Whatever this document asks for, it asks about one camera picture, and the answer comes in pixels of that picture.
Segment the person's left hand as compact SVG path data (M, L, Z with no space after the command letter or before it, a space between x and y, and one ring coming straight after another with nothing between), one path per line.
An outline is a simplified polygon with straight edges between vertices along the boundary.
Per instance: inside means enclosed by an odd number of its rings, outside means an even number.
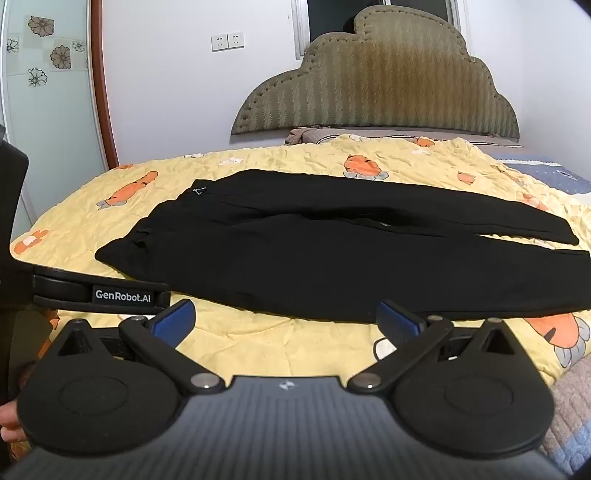
M0 406L1 439L5 443L22 442L27 439L17 414L17 400Z

